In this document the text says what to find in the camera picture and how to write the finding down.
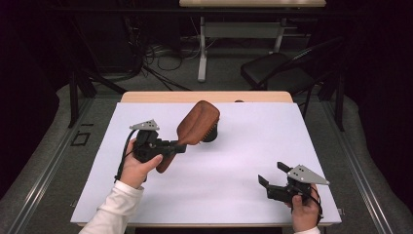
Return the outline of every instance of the triangular metal plate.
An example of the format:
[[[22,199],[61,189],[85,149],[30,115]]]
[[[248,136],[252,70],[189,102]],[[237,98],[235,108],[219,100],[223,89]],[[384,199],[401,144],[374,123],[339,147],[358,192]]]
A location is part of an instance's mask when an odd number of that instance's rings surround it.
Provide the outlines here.
[[[159,130],[159,126],[155,122],[155,120],[152,119],[152,120],[142,122],[140,124],[135,124],[133,126],[130,126],[130,129],[132,129],[132,130],[157,131],[157,130]]]
[[[287,173],[287,176],[297,181],[305,183],[316,183],[325,185],[330,184],[330,182],[327,179],[317,175],[316,173],[314,173],[313,171],[311,171],[303,165],[298,165],[297,167],[289,171]]]

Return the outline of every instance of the white desk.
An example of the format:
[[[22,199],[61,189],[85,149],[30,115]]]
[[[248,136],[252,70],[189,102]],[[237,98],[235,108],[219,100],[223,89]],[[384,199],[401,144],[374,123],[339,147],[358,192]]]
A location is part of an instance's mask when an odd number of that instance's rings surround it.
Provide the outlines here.
[[[324,7],[324,0],[180,0],[181,7],[191,8],[314,8]],[[275,38],[273,52],[278,52],[284,33],[281,22],[205,22],[201,17],[201,57],[198,71],[198,81],[207,78],[206,37],[221,38]]]
[[[142,95],[161,96],[162,100],[173,93]],[[172,99],[180,96],[189,103],[154,103],[153,98],[149,101],[152,103],[118,103],[71,222],[88,222],[109,193],[130,125],[155,119],[161,128],[160,138],[176,139],[176,127],[194,106],[194,95],[199,93],[202,97],[213,92],[186,92],[188,98],[184,93],[173,94]],[[227,99],[232,100],[236,94],[229,92]],[[262,94],[273,95],[274,99],[277,94],[285,97],[285,92]],[[217,95],[225,101],[225,92]],[[126,100],[133,100],[130,94],[126,96]],[[214,105],[221,112],[217,139],[188,145],[186,153],[178,154],[163,174],[151,172],[143,184],[145,192],[137,214],[129,225],[291,225],[290,209],[267,198],[258,175],[273,184],[285,185],[286,175],[277,168],[278,161],[290,167],[303,164],[321,176],[323,172],[297,105],[288,99],[282,101],[286,102],[216,102]],[[319,194],[324,210],[320,224],[341,222],[329,187],[319,185]]]

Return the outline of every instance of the black chair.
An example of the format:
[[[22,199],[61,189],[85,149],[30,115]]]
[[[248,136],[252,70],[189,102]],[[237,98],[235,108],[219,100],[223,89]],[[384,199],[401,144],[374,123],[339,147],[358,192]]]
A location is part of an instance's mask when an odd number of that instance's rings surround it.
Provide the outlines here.
[[[321,75],[313,77],[303,68],[327,59],[342,43],[343,38],[338,37],[307,48],[294,58],[281,53],[257,58],[242,65],[241,75],[252,90],[287,91],[292,96],[307,92],[306,101],[302,103],[304,104],[302,115],[305,118],[314,85],[330,77],[334,70],[328,69]]]

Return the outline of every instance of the white long sleeve shirt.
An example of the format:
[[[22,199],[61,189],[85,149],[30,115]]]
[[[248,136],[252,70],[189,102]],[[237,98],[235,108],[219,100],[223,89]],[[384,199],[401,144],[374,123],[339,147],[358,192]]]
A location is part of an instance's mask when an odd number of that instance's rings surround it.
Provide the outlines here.
[[[136,213],[143,194],[143,187],[132,188],[116,181],[105,202],[97,208],[94,217],[80,231],[80,234],[122,234],[129,218]],[[295,234],[319,234],[317,227]]]

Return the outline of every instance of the hand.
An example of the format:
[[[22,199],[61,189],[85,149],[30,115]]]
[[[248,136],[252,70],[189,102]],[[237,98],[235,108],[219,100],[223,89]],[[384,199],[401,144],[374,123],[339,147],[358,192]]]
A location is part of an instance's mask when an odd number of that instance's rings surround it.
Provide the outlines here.
[[[311,195],[316,200],[319,199],[319,195],[316,190],[315,184],[311,184]],[[306,203],[302,203],[300,195],[295,195],[292,198],[292,228],[295,232],[307,231],[317,226],[317,220],[319,218],[319,205],[317,205],[313,199],[307,199]]]
[[[128,144],[127,153],[131,152],[133,149],[133,143],[136,139],[133,139]],[[125,158],[125,164],[122,171],[120,181],[129,185],[130,187],[139,188],[140,185],[145,181],[148,173],[156,168],[162,161],[162,155],[157,155],[150,161],[146,163],[141,163],[133,157],[133,153],[130,153]]]

